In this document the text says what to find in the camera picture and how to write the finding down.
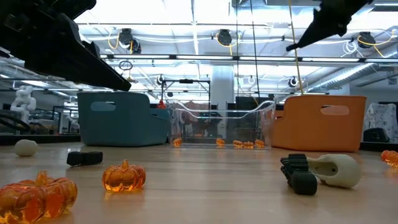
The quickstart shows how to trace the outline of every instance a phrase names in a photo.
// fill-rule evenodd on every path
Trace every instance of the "overhead cable reel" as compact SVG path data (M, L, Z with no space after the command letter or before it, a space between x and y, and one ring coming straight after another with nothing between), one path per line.
M254 80L253 76L251 75L250 78L248 79L248 82L250 84L254 84L256 81Z
M293 77L289 80L288 85L293 88L296 87L298 83L299 82L296 80L296 77Z
M163 80L164 80L163 75L159 75L158 77L156 77L156 84L161 86Z
M220 29L220 32L216 36L219 44L229 47L232 43L231 34L229 34L229 29Z
M368 49L371 48L373 45L368 45L365 43L369 44L375 44L376 40L374 37L372 37L370 32L360 32L359 37L358 37L358 46L363 48L363 49Z
M129 49L130 54L141 54L141 44L131 34L130 28L123 28L119 33L120 46Z

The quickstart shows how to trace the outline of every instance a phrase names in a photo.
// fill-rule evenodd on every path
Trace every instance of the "white plastic part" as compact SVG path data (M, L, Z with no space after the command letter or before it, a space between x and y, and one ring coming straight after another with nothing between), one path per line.
M22 139L14 146L14 152L18 156L33 156L39 150L39 146L35 141Z
M80 127L80 126L79 126L79 123L77 122L77 120L71 118L69 115L67 116L67 120L70 121L70 124L71 124L71 125L77 126L78 128Z
M327 185L352 188L361 179L361 169L351 156L327 154L307 161L310 172Z
M36 109L36 99L32 97L33 87L20 86L10 110L21 113L21 121L28 123L30 111Z

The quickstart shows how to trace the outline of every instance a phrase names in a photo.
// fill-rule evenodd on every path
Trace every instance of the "white robot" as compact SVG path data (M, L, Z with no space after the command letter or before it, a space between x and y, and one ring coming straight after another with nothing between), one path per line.
M79 123L76 119L71 118L69 115L67 116L67 120L70 121L70 124L79 128Z
M11 110L21 113L21 121L28 123L29 114L36 109L36 99L32 97L33 87L20 86L17 90L17 97L11 104Z

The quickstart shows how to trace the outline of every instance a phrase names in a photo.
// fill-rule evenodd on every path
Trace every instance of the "white ball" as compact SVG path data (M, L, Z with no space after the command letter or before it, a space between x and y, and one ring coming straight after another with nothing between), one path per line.
M35 141L27 139L19 140L14 146L14 152L18 156L33 156L38 149L39 146Z

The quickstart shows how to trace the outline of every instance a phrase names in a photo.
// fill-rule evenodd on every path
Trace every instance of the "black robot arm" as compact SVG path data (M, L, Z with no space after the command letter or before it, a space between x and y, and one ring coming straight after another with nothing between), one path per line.
M322 0L320 10L313 10L313 21L296 44L286 47L286 51L303 48L319 40L347 33L351 16L373 0Z
M131 84L100 59L98 46L80 40L73 19L95 0L1 0L0 47L43 75L129 90ZM0 57L8 57L0 51Z

